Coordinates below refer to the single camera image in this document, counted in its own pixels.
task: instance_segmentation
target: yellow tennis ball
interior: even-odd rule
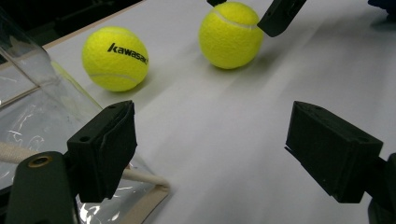
[[[225,2],[212,8],[199,30],[204,56],[215,66],[233,69],[249,63],[262,45],[259,16],[245,4]]]
[[[149,70],[143,42],[122,27],[107,26],[93,32],[82,49],[82,64],[91,80],[109,91],[128,91]]]

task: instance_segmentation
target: transparent plastic sheet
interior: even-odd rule
[[[102,108],[0,8],[0,143],[65,153],[66,141]],[[138,155],[131,169],[152,174]],[[17,165],[0,162],[0,189]],[[111,200],[81,203],[81,223],[121,223],[155,184],[122,179]]]

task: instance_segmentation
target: white table surface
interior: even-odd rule
[[[261,17],[270,0],[241,1]],[[137,153],[172,184],[147,223],[368,223],[339,204],[284,149],[293,101],[323,106],[396,151],[396,24],[363,0],[308,0],[288,30],[264,37],[247,66],[215,68],[198,45],[205,0],[146,0],[48,48],[101,105],[133,100]],[[145,43],[146,80],[114,93],[81,64],[87,36],[123,26]]]

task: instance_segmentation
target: kawasaki logo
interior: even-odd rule
[[[126,56],[133,57],[142,63],[148,64],[149,59],[145,58],[145,56],[139,54],[138,52],[131,50],[131,49],[125,49],[122,47],[117,47],[116,43],[113,43],[110,45],[110,48],[107,50],[107,52],[114,52],[118,54],[125,54]]]

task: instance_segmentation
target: tennis ball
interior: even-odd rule
[[[215,66],[233,69],[249,63],[262,45],[259,16],[245,4],[225,2],[205,16],[199,29],[204,56]]]
[[[128,29],[107,26],[93,32],[82,49],[82,64],[98,86],[128,91],[149,70],[149,55],[142,41]]]

